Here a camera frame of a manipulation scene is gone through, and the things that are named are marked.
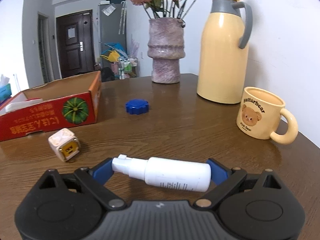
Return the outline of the yellow thermos jug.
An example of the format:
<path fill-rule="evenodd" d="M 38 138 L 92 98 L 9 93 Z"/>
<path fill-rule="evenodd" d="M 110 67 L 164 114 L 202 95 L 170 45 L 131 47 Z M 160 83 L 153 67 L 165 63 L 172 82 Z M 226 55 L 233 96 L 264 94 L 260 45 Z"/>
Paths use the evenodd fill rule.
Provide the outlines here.
<path fill-rule="evenodd" d="M 201 37 L 197 94 L 209 101 L 241 100 L 253 13 L 243 0 L 212 0 Z"/>

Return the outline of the purple ceramic vase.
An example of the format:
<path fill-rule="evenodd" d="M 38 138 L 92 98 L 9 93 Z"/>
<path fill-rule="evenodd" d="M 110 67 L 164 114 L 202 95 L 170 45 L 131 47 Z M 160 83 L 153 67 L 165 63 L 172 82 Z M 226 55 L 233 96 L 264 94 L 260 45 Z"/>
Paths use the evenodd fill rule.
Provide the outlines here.
<path fill-rule="evenodd" d="M 184 27 L 185 22 L 180 18 L 149 20 L 148 57 L 152 58 L 152 82 L 179 83 L 180 59 L 185 57 Z"/>

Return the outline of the yellow bear mug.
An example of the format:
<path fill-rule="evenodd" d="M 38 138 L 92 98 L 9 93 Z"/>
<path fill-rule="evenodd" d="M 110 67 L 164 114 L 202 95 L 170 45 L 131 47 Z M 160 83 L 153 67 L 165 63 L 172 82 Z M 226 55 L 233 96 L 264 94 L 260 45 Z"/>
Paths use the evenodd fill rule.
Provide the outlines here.
<path fill-rule="evenodd" d="M 287 131 L 283 135 L 276 132 L 282 118 L 287 121 Z M 244 88 L 236 124 L 250 137 L 272 139 L 283 145 L 292 143 L 298 135 L 297 120 L 285 108 L 285 101 L 257 87 Z"/>

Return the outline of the red white lint brush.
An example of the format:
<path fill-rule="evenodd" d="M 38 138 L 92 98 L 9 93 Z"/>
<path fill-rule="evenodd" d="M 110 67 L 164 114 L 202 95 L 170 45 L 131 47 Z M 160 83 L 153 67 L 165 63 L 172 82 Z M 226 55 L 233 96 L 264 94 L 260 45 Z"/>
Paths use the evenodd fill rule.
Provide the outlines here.
<path fill-rule="evenodd" d="M 21 101 L 21 102 L 13 102 L 8 104 L 5 107 L 5 112 L 6 113 L 14 112 L 16 110 L 30 107 L 42 102 L 43 102 L 43 99 L 33 99 L 33 100 L 27 100 L 27 101 Z"/>

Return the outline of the white spray bottle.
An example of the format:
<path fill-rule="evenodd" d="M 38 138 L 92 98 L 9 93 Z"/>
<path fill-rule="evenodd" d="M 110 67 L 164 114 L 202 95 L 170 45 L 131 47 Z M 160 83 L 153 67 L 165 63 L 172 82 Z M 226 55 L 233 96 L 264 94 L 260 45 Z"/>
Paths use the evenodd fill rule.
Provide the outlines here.
<path fill-rule="evenodd" d="M 119 155 L 112 170 L 143 180 L 147 185 L 182 191 L 205 192 L 210 186 L 209 164 L 151 157 L 148 160 Z"/>

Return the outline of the red cardboard box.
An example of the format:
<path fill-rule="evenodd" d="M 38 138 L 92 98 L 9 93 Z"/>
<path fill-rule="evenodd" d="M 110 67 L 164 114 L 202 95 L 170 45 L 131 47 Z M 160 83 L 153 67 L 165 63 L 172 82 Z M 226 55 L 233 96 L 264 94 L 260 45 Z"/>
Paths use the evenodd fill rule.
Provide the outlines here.
<path fill-rule="evenodd" d="M 101 72 L 59 79 L 19 92 L 1 105 L 1 141 L 36 132 L 93 124 L 97 121 Z M 13 102 L 43 99 L 42 103 L 6 113 Z"/>

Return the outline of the grey refrigerator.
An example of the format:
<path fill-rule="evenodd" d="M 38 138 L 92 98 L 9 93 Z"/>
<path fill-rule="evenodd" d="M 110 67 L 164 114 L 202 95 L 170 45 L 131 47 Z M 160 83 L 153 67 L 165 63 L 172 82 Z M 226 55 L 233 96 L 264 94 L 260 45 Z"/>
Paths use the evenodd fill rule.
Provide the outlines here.
<path fill-rule="evenodd" d="M 126 1 L 105 0 L 98 5 L 100 61 L 103 67 L 109 67 L 106 57 L 111 52 L 107 43 L 118 43 L 127 51 L 126 45 Z"/>

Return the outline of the cream cube charger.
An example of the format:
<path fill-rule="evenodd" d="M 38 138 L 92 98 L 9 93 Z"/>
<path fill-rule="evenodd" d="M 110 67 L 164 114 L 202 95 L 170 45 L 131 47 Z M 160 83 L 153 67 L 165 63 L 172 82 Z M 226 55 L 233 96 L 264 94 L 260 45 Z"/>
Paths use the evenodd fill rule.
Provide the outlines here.
<path fill-rule="evenodd" d="M 56 156 L 63 162 L 69 161 L 80 152 L 80 141 L 75 134 L 63 128 L 48 138 L 49 145 Z"/>

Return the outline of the dark brown door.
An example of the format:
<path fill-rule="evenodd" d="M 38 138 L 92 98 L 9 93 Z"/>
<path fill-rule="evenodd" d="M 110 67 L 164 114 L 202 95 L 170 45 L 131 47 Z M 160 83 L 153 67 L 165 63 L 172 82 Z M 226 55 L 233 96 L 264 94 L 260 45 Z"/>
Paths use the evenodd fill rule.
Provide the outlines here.
<path fill-rule="evenodd" d="M 61 75 L 67 78 L 94 70 L 92 10 L 56 18 Z"/>

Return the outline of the blue tissue pack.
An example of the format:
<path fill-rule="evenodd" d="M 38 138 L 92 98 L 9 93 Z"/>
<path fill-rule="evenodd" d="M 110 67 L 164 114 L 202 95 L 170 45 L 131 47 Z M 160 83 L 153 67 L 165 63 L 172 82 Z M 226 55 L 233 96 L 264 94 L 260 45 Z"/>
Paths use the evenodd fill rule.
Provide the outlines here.
<path fill-rule="evenodd" d="M 0 104 L 8 100 L 11 97 L 11 85 L 9 83 L 9 78 L 1 75 L 1 83 L 0 83 Z"/>

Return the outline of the blue plastic cap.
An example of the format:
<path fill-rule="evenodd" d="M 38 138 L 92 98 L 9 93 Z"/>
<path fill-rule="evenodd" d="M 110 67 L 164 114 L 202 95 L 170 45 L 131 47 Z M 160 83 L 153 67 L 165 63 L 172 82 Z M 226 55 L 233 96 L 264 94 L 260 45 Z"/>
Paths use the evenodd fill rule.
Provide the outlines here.
<path fill-rule="evenodd" d="M 148 113 L 149 103 L 143 99 L 132 99 L 125 103 L 126 112 L 131 115 Z"/>

